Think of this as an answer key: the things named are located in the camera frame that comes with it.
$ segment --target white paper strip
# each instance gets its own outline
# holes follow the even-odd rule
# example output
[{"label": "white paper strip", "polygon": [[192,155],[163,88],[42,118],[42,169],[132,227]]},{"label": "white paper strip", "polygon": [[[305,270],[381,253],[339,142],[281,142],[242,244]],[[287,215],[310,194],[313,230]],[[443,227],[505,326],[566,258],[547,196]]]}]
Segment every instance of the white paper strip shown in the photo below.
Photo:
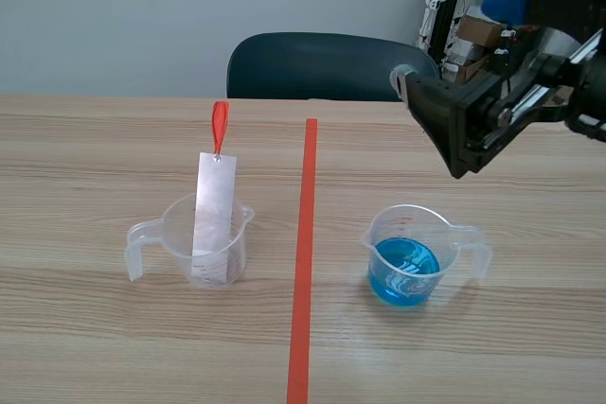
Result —
[{"label": "white paper strip", "polygon": [[236,182],[236,157],[200,153],[193,229],[192,277],[217,284],[227,280],[227,251]]}]

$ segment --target plastic measuring cup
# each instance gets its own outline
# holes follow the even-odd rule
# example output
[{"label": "plastic measuring cup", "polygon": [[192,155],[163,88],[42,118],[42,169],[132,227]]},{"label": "plastic measuring cup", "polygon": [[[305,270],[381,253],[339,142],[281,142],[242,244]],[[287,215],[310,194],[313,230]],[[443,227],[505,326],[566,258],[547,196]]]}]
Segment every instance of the plastic measuring cup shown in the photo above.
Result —
[{"label": "plastic measuring cup", "polygon": [[175,202],[160,220],[133,226],[126,236],[126,265],[131,281],[143,275],[141,250],[160,243],[175,259],[191,284],[200,288],[216,288],[234,282],[244,270],[246,245],[244,230],[255,211],[234,199],[229,243],[207,255],[192,256],[196,195],[190,194]]},{"label": "plastic measuring cup", "polygon": [[452,225],[438,213],[418,205],[385,208],[363,237],[370,249],[368,279],[388,303],[413,306],[427,300],[461,253],[472,254],[471,277],[484,277],[492,250],[484,232]]}]

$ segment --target red tape line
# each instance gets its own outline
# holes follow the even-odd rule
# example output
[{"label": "red tape line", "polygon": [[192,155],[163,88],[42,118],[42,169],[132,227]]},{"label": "red tape line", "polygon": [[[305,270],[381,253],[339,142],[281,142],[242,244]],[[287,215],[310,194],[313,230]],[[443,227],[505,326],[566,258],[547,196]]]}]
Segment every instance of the red tape line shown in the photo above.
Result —
[{"label": "red tape line", "polygon": [[312,317],[313,205],[318,120],[308,118],[305,128],[299,231],[294,268],[291,357],[288,365],[287,404],[307,404],[310,381],[310,322]]}]

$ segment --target chair backrest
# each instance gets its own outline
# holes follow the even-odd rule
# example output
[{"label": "chair backrest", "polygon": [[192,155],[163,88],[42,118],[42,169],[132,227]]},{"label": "chair backrest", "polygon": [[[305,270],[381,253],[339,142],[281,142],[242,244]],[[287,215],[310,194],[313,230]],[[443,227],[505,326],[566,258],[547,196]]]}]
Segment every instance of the chair backrest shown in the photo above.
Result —
[{"label": "chair backrest", "polygon": [[333,33],[264,33],[234,50],[227,96],[398,101],[389,75],[399,64],[439,78],[436,63],[408,44]]}]

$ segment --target blue object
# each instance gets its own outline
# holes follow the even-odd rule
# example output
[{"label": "blue object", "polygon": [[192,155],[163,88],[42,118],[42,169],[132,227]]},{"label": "blue object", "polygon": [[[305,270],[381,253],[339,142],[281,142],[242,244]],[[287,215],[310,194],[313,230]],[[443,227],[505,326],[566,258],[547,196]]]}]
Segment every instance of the blue object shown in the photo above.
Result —
[{"label": "blue object", "polygon": [[422,243],[410,238],[389,238],[376,245],[379,255],[396,272],[386,267],[373,267],[368,272],[370,286],[386,302],[411,307],[427,300],[441,276],[424,277],[439,272],[434,254]]},{"label": "blue object", "polygon": [[389,75],[401,64],[439,78],[432,58],[409,44],[335,33],[264,33],[234,50],[227,97],[400,101]]},{"label": "blue object", "polygon": [[484,0],[482,12],[508,26],[525,26],[528,0]]}]

